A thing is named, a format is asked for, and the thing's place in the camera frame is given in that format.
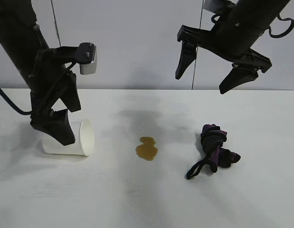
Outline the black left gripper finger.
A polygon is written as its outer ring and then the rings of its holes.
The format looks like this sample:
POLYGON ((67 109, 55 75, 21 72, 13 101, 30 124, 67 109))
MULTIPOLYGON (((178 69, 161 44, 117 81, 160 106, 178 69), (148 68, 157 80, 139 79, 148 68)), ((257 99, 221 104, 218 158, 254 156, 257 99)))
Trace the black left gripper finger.
POLYGON ((30 118, 30 125, 33 129, 51 136, 60 144, 66 146, 75 142, 75 136, 69 124, 67 109, 59 111, 50 109, 46 113, 33 114, 30 118))
POLYGON ((78 96, 76 74, 69 71, 66 75, 66 80, 64 82, 66 87, 64 93, 62 94, 62 102, 71 112, 76 112, 81 110, 81 104, 78 96))

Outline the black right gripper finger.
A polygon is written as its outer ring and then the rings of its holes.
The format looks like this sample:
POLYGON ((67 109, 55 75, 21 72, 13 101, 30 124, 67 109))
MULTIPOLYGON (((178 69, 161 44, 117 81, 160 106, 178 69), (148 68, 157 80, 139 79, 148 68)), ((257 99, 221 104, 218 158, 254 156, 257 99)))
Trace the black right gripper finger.
POLYGON ((220 94, 225 94, 242 84, 255 81, 258 78, 258 68, 249 65, 234 67, 219 85, 220 94))
POLYGON ((186 69, 196 59, 196 44, 182 41, 179 63, 175 72, 175 79, 179 80, 186 69))

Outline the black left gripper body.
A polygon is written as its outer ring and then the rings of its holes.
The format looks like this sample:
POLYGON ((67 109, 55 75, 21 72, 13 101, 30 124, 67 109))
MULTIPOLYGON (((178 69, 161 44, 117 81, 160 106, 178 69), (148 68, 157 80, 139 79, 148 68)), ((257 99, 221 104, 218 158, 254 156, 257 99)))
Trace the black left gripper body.
POLYGON ((66 124, 71 109, 71 70, 64 68, 41 95, 31 93, 31 124, 66 124), (66 106, 54 111, 53 105, 61 100, 66 106))

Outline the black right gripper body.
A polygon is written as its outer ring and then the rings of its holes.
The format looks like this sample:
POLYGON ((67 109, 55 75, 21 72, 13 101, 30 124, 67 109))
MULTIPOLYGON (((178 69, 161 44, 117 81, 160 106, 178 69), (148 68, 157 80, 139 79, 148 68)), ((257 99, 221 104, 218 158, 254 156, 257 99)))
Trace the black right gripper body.
POLYGON ((196 44, 226 61, 254 66, 265 73, 272 66, 271 60, 251 49, 256 38, 249 38, 241 32, 241 29, 236 28, 229 31, 224 26, 218 31, 208 31, 182 25, 177 40, 196 44))

